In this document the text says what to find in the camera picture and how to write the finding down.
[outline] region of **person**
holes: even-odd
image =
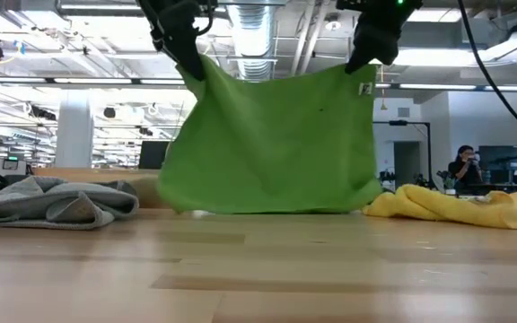
[[[482,172],[474,148],[468,145],[458,149],[456,160],[448,164],[448,172],[456,178],[456,184],[460,187],[482,183]]]

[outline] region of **doorway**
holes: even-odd
[[[420,173],[420,142],[394,142],[396,188],[414,184]]]

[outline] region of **wall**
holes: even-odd
[[[517,93],[506,93],[517,112]],[[517,121],[495,93],[450,93],[451,149],[462,144],[517,144]]]
[[[517,93],[504,95],[517,112]],[[420,109],[421,118],[432,127],[434,174],[446,170],[463,144],[475,149],[480,145],[517,145],[517,121],[493,92],[443,92]]]
[[[421,107],[424,121],[430,122],[432,141],[432,173],[434,182],[440,184],[435,175],[438,170],[447,170],[453,159],[450,139],[450,103],[449,93],[442,92],[424,102]]]
[[[391,121],[399,120],[398,108],[410,108],[410,118],[402,118],[406,121],[422,121],[420,106],[414,104],[412,99],[404,98],[388,98],[384,101],[388,109],[381,110],[382,99],[374,100],[374,121]],[[383,170],[394,170],[394,142],[395,141],[418,141],[424,143],[425,148],[425,127],[424,126],[406,126],[394,127],[390,125],[374,125],[374,151],[376,156],[376,173]],[[426,149],[421,145],[421,163],[422,172],[427,169]]]

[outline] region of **desk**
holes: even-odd
[[[464,188],[464,190],[476,192],[476,195],[485,195],[493,190],[515,193],[517,192],[517,184],[472,184]]]
[[[517,231],[142,210],[0,229],[0,323],[517,322]]]

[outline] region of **label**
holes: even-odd
[[[372,83],[360,83],[360,87],[358,88],[358,95],[372,95],[372,90]]]

